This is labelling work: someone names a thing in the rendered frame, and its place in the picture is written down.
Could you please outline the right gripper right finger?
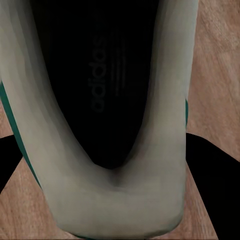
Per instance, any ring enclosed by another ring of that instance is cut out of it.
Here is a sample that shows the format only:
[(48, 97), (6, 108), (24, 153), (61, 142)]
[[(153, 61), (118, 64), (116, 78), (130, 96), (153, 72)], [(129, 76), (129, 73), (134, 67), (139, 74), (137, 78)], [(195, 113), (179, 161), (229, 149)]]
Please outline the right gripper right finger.
[(240, 162), (191, 133), (185, 158), (218, 240), (240, 240)]

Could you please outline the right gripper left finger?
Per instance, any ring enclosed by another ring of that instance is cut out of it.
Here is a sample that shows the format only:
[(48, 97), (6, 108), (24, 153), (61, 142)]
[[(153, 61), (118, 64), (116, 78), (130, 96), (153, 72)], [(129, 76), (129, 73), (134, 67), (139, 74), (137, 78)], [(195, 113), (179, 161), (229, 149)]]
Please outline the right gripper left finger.
[(14, 135), (0, 138), (0, 193), (22, 158)]

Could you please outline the gym shoe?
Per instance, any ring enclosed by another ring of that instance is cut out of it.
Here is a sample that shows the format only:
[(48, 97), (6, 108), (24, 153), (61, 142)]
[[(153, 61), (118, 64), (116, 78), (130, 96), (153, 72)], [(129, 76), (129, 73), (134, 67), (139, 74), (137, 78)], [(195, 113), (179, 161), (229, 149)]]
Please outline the gym shoe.
[(199, 0), (0, 0), (0, 98), (57, 227), (147, 240), (184, 217)]

